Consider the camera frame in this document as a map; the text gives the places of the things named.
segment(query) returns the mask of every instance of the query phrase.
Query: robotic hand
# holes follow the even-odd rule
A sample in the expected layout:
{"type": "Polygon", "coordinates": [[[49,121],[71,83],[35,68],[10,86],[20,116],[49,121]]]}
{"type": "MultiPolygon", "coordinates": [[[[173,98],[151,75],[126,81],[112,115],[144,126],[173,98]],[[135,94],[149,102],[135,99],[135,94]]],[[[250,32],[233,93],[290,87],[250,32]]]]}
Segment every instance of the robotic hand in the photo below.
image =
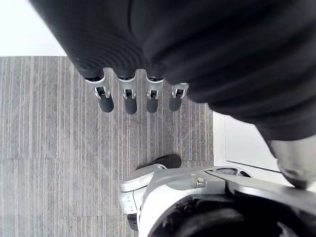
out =
{"type": "Polygon", "coordinates": [[[120,205],[139,237],[316,236],[315,193],[237,167],[180,165],[164,156],[122,182],[120,205]]]}

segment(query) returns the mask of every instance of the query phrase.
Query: floor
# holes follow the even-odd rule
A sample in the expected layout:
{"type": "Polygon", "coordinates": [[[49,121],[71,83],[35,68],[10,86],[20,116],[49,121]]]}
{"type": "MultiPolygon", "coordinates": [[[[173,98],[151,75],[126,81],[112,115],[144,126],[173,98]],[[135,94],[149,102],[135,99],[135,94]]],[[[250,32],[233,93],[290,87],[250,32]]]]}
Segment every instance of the floor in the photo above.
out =
{"type": "Polygon", "coordinates": [[[183,166],[213,164],[212,112],[184,99],[168,108],[170,86],[146,112],[137,71],[138,112],[98,108],[66,57],[0,58],[0,236],[134,236],[118,203],[119,183],[137,165],[177,153],[183,166]]]}

